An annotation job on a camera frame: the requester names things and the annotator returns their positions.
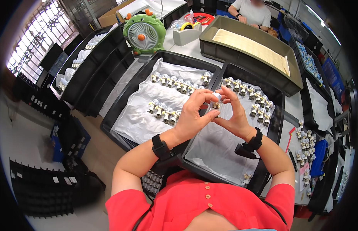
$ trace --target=cardboard box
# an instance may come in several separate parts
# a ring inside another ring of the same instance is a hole
[[[122,18],[119,13],[116,13],[117,10],[124,8],[125,6],[129,5],[130,3],[134,2],[135,0],[128,0],[127,2],[118,5],[117,7],[113,8],[112,10],[108,11],[104,15],[98,18],[99,24],[101,27],[107,27],[109,25],[114,25],[115,23],[119,23],[117,18],[120,20],[121,23],[125,22],[125,18]]]

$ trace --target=woman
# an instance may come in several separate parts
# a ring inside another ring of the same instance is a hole
[[[256,136],[250,127],[238,96],[225,86],[217,90],[223,103],[231,103],[230,120],[216,118],[219,111],[212,110],[200,117],[198,110],[205,102],[218,99],[207,89],[195,90],[184,104],[177,125],[160,134],[167,147],[173,147],[193,138],[203,127],[215,122],[234,135],[249,142]],[[158,160],[152,150],[152,140],[127,152],[113,172],[112,197],[106,202],[110,230],[186,230],[226,231],[250,228],[288,230],[292,225],[294,209],[295,172],[291,160],[283,150],[266,136],[257,150],[269,173],[273,175],[264,204],[246,188],[220,183],[208,183],[186,170],[168,177],[166,187],[158,192],[154,206],[146,202],[140,177],[144,176]]]
[[[270,28],[271,12],[262,0],[236,0],[229,7],[228,12],[239,21],[263,31],[268,31]]]

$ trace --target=hand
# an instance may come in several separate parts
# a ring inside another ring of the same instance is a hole
[[[223,118],[214,118],[212,122],[232,132],[234,135],[249,142],[252,137],[256,136],[256,129],[248,124],[246,112],[238,99],[238,96],[226,86],[221,86],[221,90],[216,90],[222,95],[223,104],[231,103],[233,116],[229,120]]]
[[[247,23],[247,18],[246,17],[243,17],[241,15],[238,16],[238,20],[242,23]]]
[[[208,89],[195,90],[183,105],[179,120],[173,128],[173,133],[178,139],[179,144],[192,139],[202,128],[220,114],[218,110],[212,110],[202,117],[198,113],[200,109],[208,107],[203,105],[204,102],[209,104],[210,101],[218,101],[218,98],[212,93]]]

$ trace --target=green dragon fan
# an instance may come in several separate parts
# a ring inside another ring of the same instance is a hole
[[[126,19],[122,33],[127,36],[134,54],[153,54],[163,49],[165,26],[152,12],[146,9],[146,14],[128,14]]]

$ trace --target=smartwatch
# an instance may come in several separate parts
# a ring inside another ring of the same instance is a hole
[[[172,152],[167,147],[165,141],[161,141],[160,134],[152,137],[152,143],[152,150],[154,154],[159,158],[159,160],[163,161],[172,157]]]

